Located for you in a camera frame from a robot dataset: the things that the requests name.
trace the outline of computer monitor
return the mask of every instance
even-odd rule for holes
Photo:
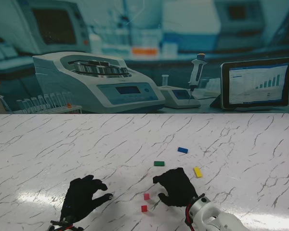
[[[223,109],[286,106],[289,99],[289,58],[221,65]]]
[[[91,50],[78,6],[67,1],[0,0],[0,38],[30,54]]]

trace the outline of small block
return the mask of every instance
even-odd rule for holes
[[[186,148],[178,148],[178,152],[181,152],[181,153],[188,153],[188,149]]]
[[[200,171],[200,169],[198,167],[195,167],[194,171],[196,173],[197,178],[202,177],[201,171]]]
[[[147,212],[147,211],[148,211],[148,207],[147,207],[146,205],[142,205],[142,206],[141,206],[141,211],[142,211],[143,213]]]
[[[164,161],[154,161],[154,166],[165,166]]]
[[[144,194],[144,200],[147,201],[147,200],[149,200],[149,199],[150,199],[150,194],[145,193],[145,194]]]

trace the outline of orange label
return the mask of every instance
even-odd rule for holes
[[[133,47],[131,51],[133,54],[142,54],[142,55],[157,55],[158,53],[157,48]]]

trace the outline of test tube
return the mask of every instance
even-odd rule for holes
[[[52,109],[52,108],[53,108],[53,103],[52,103],[52,101],[50,100],[48,94],[44,94],[44,98],[45,98],[46,103],[48,104],[49,110]]]
[[[45,103],[43,96],[39,95],[38,100],[39,100],[39,104],[40,104],[41,109],[43,111],[46,111],[48,109],[48,107],[47,107],[47,104]]]
[[[59,106],[59,102],[58,102],[58,99],[57,97],[55,96],[54,93],[50,93],[50,98],[53,102],[53,107],[58,107]]]
[[[29,105],[28,101],[23,100],[23,105],[24,105],[24,108],[26,109],[27,113],[31,114],[30,105]]]
[[[70,103],[69,100],[68,100],[68,96],[67,96],[67,93],[66,92],[62,92],[62,96],[63,96],[63,99],[64,99],[64,103],[65,103],[65,106]]]
[[[70,91],[68,91],[67,92],[67,97],[68,97],[68,99],[70,101],[70,105],[68,104],[67,107],[72,108],[73,107],[74,96],[73,96],[73,94]]]
[[[35,111],[35,108],[33,106],[33,103],[31,102],[31,100],[30,99],[24,99],[24,100],[28,102],[29,107],[30,107],[30,111],[32,114],[34,114],[36,111]]]
[[[22,100],[16,100],[16,103],[17,103],[19,109],[23,112],[23,114],[27,114],[27,111],[23,105],[23,101]]]
[[[4,107],[4,109],[7,111],[7,112],[10,112],[10,113],[13,113],[13,111],[10,109],[10,107],[8,106],[8,104],[6,103],[6,101],[3,99],[4,96],[0,95],[0,100],[1,100],[1,103]]]
[[[70,91],[67,93],[67,97],[69,99],[69,103],[73,105],[74,96]]]
[[[63,100],[62,94],[61,93],[56,93],[56,96],[58,98],[60,107],[63,107],[64,106],[64,100]]]
[[[31,97],[31,101],[34,104],[36,111],[37,112],[41,111],[38,99],[36,97]]]
[[[168,85],[168,77],[169,75],[162,75],[162,86],[167,86]]]

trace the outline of blue block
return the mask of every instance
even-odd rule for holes
[[[181,153],[187,153],[188,152],[188,149],[186,148],[178,148],[178,152],[181,152]]]

